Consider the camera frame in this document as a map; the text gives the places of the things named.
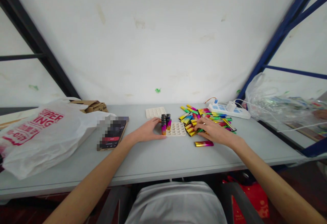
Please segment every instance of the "red bag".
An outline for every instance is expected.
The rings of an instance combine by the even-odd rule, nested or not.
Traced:
[[[229,182],[237,182],[233,177],[228,176]],[[249,198],[251,204],[258,212],[261,218],[269,218],[269,207],[268,207],[268,197],[266,193],[263,191],[262,187],[259,183],[254,183],[251,186],[244,186],[237,182],[239,186],[244,191],[245,195]],[[234,223],[235,224],[246,224],[245,218],[234,198],[232,196],[232,204],[233,204],[233,213],[234,213]]]

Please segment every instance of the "hand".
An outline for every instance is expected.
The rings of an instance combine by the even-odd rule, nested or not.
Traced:
[[[327,120],[327,110],[316,110],[313,112],[314,116],[321,119]]]
[[[147,121],[141,127],[139,127],[134,132],[130,133],[128,136],[133,138],[136,142],[165,139],[165,135],[158,135],[153,133],[154,127],[161,122],[160,118],[152,118]]]
[[[219,124],[216,124],[214,121],[207,117],[200,118],[197,121],[194,130],[198,130],[198,128],[203,129],[207,132],[207,134],[204,132],[200,132],[198,133],[198,135],[212,142],[216,142],[228,147],[231,147],[234,143],[244,141],[238,135],[222,128]]]

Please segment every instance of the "smartphone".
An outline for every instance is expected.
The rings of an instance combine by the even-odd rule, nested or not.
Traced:
[[[212,141],[196,141],[194,142],[196,147],[200,147],[200,146],[214,146],[214,143]]]
[[[97,151],[112,150],[117,147],[123,138],[127,124],[128,119],[112,121],[104,137],[102,137],[99,144],[97,145]]]

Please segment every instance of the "green stain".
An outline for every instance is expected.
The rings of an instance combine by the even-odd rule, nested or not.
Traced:
[[[28,86],[30,89],[33,89],[33,90],[35,90],[35,91],[38,91],[38,87],[35,85],[29,85]]]

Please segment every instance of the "floor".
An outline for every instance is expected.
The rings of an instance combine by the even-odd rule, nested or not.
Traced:
[[[316,162],[309,162],[295,168],[288,168],[279,174],[319,213],[327,219],[327,180],[320,172]],[[107,189],[101,197],[93,216],[90,216],[85,224],[96,223],[105,200],[110,192]],[[40,196],[43,199],[62,201],[68,193]],[[284,219],[274,206],[269,203],[270,218],[264,219],[266,224],[283,224]],[[39,224],[50,215],[50,210],[42,210],[34,207],[8,207],[0,206],[1,224]],[[118,209],[116,210],[113,224],[118,223]]]

